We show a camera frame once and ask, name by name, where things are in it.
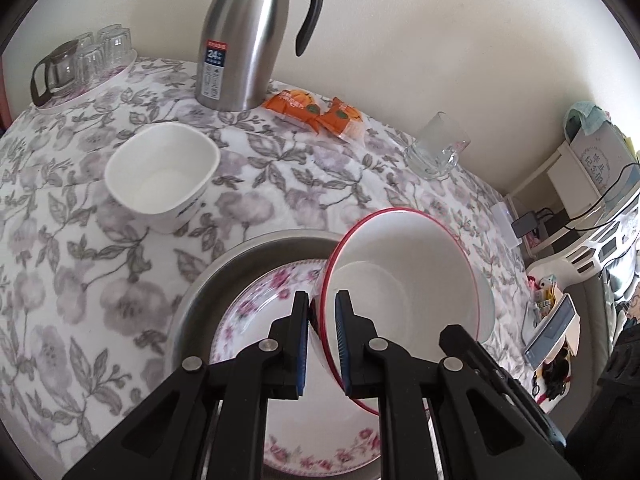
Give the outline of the upturned small glass cup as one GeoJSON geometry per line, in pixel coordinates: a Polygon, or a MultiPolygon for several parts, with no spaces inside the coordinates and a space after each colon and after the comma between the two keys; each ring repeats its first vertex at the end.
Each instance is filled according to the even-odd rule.
{"type": "Polygon", "coordinates": [[[80,86],[91,87],[97,84],[102,79],[104,70],[104,52],[99,44],[89,44],[76,52],[75,72],[80,86]]]}

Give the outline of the black power adapter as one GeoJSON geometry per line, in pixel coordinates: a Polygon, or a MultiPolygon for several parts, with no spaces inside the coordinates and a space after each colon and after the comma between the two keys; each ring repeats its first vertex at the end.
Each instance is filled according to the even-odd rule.
{"type": "Polygon", "coordinates": [[[527,211],[511,223],[511,228],[517,238],[522,238],[526,234],[538,228],[539,220],[533,211],[527,211]]]}

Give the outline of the orange snack packet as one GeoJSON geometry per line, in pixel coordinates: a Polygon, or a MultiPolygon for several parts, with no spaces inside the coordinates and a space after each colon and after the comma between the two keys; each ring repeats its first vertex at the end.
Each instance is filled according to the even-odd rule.
{"type": "Polygon", "coordinates": [[[328,133],[345,142],[362,143],[367,133],[366,124],[359,110],[334,96],[329,108],[317,122],[328,133]]]}
{"type": "Polygon", "coordinates": [[[319,130],[320,106],[308,92],[297,89],[283,90],[269,98],[262,107],[292,125],[319,130]]]}

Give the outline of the clear glass mug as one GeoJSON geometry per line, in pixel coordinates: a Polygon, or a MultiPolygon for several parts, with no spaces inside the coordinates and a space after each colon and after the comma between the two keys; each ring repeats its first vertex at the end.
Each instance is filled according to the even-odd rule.
{"type": "Polygon", "coordinates": [[[465,130],[449,115],[438,112],[405,150],[408,168],[425,180],[442,180],[458,166],[461,153],[471,144],[465,130]]]}

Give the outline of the smartphone on stand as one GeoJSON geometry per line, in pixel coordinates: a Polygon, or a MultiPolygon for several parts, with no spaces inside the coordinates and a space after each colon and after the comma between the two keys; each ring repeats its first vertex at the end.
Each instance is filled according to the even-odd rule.
{"type": "Polygon", "coordinates": [[[538,324],[524,350],[528,364],[535,370],[551,363],[564,344],[576,356],[579,349],[580,316],[570,294],[564,294],[558,304],[538,324]]]}

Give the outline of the white square bowl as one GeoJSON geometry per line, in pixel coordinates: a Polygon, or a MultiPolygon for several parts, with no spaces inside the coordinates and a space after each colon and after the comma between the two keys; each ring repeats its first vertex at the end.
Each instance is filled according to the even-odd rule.
{"type": "Polygon", "coordinates": [[[152,230],[169,234],[196,213],[221,161],[205,133],[178,122],[141,128],[106,164],[105,185],[152,230]]]}

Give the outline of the white shelf unit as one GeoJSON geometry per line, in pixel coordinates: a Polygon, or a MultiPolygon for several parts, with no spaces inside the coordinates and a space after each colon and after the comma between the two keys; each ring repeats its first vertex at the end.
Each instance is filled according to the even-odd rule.
{"type": "Polygon", "coordinates": [[[639,238],[639,154],[610,115],[588,101],[565,114],[563,141],[506,194],[514,220],[533,211],[538,228],[520,238],[532,278],[583,282],[639,238]]]}

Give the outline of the stainless steel thermos jug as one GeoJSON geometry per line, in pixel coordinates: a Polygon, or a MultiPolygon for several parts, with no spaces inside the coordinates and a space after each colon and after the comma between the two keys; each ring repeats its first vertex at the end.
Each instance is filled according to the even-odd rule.
{"type": "MultiPolygon", "coordinates": [[[[307,49],[323,0],[309,0],[295,39],[307,49]]],[[[213,0],[204,21],[195,99],[210,110],[242,112],[262,104],[288,22],[290,0],[213,0]]]]}

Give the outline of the white power strip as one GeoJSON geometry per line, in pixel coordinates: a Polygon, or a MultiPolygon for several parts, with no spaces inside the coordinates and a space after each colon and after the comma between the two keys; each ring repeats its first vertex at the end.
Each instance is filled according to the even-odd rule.
{"type": "Polygon", "coordinates": [[[521,240],[515,235],[514,229],[512,228],[514,219],[506,203],[498,202],[490,207],[490,211],[494,216],[506,247],[509,249],[517,248],[518,245],[521,244],[521,240]]]}

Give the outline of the floral fleece tablecloth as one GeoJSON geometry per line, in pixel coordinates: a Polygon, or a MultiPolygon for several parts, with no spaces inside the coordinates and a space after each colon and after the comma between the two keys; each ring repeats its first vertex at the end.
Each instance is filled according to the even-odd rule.
{"type": "Polygon", "coordinates": [[[263,108],[209,110],[194,82],[191,62],[139,58],[66,110],[26,108],[2,136],[1,420],[40,477],[63,477],[162,381],[179,300],[215,259],[266,233],[344,233],[386,207],[425,211],[457,237],[494,294],[488,351],[532,383],[525,266],[491,213],[497,191],[464,169],[419,179],[402,157],[408,136],[377,120],[350,146],[263,108]],[[153,122],[198,128],[222,155],[172,234],[137,221],[103,181],[114,151],[153,122]]]}

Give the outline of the large stainless steel basin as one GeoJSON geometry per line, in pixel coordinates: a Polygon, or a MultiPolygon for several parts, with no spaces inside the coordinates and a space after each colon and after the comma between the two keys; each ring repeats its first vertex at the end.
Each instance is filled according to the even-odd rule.
{"type": "MultiPolygon", "coordinates": [[[[279,266],[329,257],[340,238],[314,230],[288,230],[254,238],[218,258],[195,280],[171,323],[165,370],[187,356],[209,359],[216,329],[235,298],[279,266]]],[[[381,460],[373,443],[378,419],[349,400],[320,363],[309,337],[306,388],[298,401],[272,401],[265,438],[267,479],[377,479],[381,460]]]]}

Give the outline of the strawberry pattern bowl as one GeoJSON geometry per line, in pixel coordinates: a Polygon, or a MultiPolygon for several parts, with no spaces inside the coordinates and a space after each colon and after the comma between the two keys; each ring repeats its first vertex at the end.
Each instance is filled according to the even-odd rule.
{"type": "Polygon", "coordinates": [[[427,361],[444,356],[438,340],[446,326],[459,324],[479,342],[494,326],[494,297],[480,268],[442,222],[410,208],[386,208],[359,220],[314,285],[314,348],[337,386],[335,296],[341,290],[378,336],[427,361]]]}

